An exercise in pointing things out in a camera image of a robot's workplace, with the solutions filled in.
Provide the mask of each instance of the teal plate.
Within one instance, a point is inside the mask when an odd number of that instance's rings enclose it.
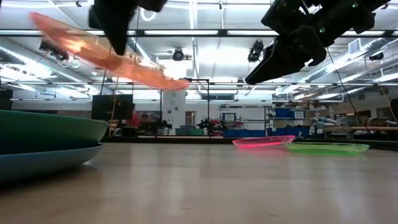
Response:
[[[103,150],[103,145],[62,151],[0,155],[0,182],[51,174],[78,166]]]
[[[304,152],[311,154],[358,154],[366,152],[370,145],[325,143],[325,142],[293,142],[286,144],[292,152]]]
[[[0,110],[0,154],[94,146],[109,124],[85,118]]]

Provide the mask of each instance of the translucent pink plate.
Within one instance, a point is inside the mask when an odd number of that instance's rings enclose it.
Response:
[[[278,146],[292,142],[296,136],[269,136],[232,141],[238,147]]]

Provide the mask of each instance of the robotic claw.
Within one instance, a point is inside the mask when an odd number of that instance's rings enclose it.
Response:
[[[325,47],[347,30],[357,34],[374,27],[372,13],[390,0],[275,0],[261,22],[279,35],[264,49],[263,59],[245,78],[257,84],[300,71],[305,62],[318,65]],[[167,0],[95,0],[89,11],[91,28],[102,29],[115,52],[123,55],[127,30],[136,8],[159,12]],[[308,9],[320,6],[313,14]]]

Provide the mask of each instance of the orange plate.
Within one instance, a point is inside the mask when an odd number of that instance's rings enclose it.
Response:
[[[167,78],[163,75],[163,66],[144,60],[134,52],[127,50],[124,56],[117,55],[111,50],[109,42],[100,37],[36,12],[31,12],[30,18],[43,35],[61,49],[120,77],[165,90],[181,90],[189,86],[187,80]]]

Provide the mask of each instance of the wooden table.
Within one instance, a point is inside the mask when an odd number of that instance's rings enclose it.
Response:
[[[2,224],[375,224],[398,220],[398,153],[106,144],[78,169],[2,187]]]

